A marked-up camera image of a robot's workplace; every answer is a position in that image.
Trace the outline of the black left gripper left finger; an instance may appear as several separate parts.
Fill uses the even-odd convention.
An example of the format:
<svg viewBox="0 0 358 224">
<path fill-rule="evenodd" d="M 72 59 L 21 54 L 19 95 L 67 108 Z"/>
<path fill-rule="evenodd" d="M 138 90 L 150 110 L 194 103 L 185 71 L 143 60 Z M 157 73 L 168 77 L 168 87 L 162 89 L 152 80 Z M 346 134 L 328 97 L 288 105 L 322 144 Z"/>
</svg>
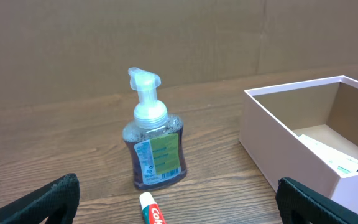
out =
<svg viewBox="0 0 358 224">
<path fill-rule="evenodd" d="M 79 180 L 67 174 L 0 208 L 0 223 L 72 223 L 79 201 Z"/>
</svg>

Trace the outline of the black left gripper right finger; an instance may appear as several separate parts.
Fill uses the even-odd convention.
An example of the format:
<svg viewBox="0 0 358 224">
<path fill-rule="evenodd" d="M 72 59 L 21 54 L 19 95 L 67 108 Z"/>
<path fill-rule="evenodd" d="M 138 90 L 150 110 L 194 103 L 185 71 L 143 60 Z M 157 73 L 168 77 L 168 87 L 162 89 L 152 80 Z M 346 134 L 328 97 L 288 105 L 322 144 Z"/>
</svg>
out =
<svg viewBox="0 0 358 224">
<path fill-rule="evenodd" d="M 358 224 L 358 214 L 289 177 L 275 199 L 283 224 Z"/>
</svg>

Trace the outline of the green white floss packet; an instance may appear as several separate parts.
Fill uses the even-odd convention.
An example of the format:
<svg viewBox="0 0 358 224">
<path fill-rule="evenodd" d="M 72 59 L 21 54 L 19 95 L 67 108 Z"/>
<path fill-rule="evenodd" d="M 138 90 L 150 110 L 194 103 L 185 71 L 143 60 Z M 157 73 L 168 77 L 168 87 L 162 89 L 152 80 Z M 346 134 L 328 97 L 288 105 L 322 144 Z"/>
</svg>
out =
<svg viewBox="0 0 358 224">
<path fill-rule="evenodd" d="M 298 136 L 298 140 L 338 174 L 358 172 L 358 159 L 327 146 L 305 134 Z"/>
</svg>

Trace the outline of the red green toothpaste tube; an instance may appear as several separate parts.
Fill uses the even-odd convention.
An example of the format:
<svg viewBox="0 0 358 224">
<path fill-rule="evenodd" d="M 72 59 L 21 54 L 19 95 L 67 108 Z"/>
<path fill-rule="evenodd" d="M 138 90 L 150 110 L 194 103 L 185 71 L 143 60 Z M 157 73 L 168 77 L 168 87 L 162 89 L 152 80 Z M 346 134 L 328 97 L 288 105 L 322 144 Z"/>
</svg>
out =
<svg viewBox="0 0 358 224">
<path fill-rule="evenodd" d="M 150 192 L 142 193 L 139 201 L 146 224 L 167 224 L 158 203 Z"/>
</svg>

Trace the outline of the white cardboard box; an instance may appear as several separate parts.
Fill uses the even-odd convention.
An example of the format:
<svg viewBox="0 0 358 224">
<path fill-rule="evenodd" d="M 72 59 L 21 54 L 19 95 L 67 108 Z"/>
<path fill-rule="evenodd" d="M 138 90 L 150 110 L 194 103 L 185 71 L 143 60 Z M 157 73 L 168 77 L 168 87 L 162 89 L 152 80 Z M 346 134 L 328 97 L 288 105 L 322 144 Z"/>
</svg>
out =
<svg viewBox="0 0 358 224">
<path fill-rule="evenodd" d="M 246 90 L 239 136 L 274 189 L 290 177 L 358 214 L 358 171 L 331 167 L 301 136 L 358 160 L 358 80 L 337 76 Z"/>
</svg>

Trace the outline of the clear soap pump bottle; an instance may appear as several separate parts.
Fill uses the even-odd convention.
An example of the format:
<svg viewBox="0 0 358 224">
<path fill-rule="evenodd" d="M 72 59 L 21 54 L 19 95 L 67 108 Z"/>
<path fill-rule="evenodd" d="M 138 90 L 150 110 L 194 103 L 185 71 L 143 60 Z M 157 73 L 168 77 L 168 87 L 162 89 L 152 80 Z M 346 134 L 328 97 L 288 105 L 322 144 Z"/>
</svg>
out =
<svg viewBox="0 0 358 224">
<path fill-rule="evenodd" d="M 138 94 L 134 120 L 122 130 L 132 159 L 134 185 L 139 190 L 157 190 L 181 181 L 187 174 L 183 153 L 183 120 L 170 114 L 158 99 L 160 77 L 132 67 L 130 86 Z"/>
</svg>

